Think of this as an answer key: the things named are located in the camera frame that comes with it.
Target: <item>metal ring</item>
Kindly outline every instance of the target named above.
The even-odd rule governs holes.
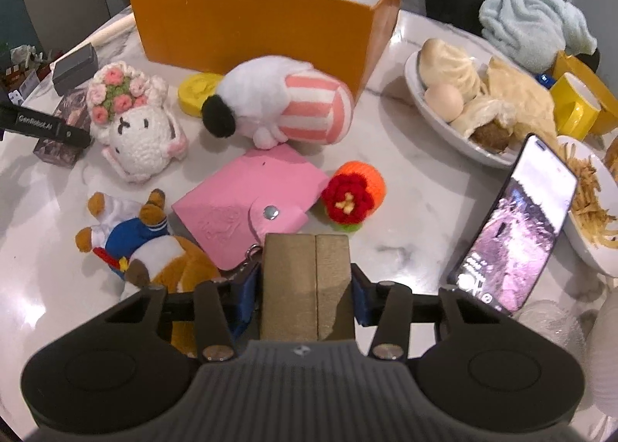
[[[260,244],[253,244],[251,247],[246,249],[245,259],[247,261],[250,261],[254,255],[259,254],[261,251],[262,251],[262,246]]]

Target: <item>black plush head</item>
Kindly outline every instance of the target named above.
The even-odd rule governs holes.
[[[234,113],[219,95],[208,97],[202,105],[202,121],[206,130],[219,139],[236,131]]]

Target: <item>pink bag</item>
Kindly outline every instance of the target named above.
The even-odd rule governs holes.
[[[267,233],[301,229],[327,183],[322,170],[282,144],[249,150],[172,209],[217,268],[233,269]]]

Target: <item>stuffed animal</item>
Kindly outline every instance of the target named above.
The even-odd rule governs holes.
[[[200,282],[219,276],[208,255],[189,240],[168,233],[165,194],[155,189],[144,205],[95,193],[88,210],[99,221],[75,236],[81,252],[94,252],[125,280],[121,299],[147,285],[168,293],[191,292]],[[191,322],[174,322],[172,345],[195,354]]]
[[[336,144],[348,133],[354,98],[338,79],[308,62],[269,55],[231,70],[202,106],[202,121],[215,137],[236,132],[258,149],[291,139]]]
[[[166,105],[167,95],[162,78],[146,77],[124,62],[103,67],[88,86],[90,133],[129,183],[147,181],[187,153],[187,137]]]
[[[321,198],[329,219],[339,229],[351,232],[360,229],[385,196],[386,184],[375,167],[349,161],[337,169]]]
[[[164,206],[165,193],[160,189],[150,193],[146,204],[97,192],[88,200],[88,211],[99,224],[77,233],[77,248],[80,252],[92,251],[124,279],[129,259],[139,247],[153,238],[169,235]]]

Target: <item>light blue towel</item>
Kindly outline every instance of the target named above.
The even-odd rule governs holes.
[[[586,17],[563,0],[485,0],[478,18],[483,37],[531,73],[551,68],[559,50],[596,50]]]

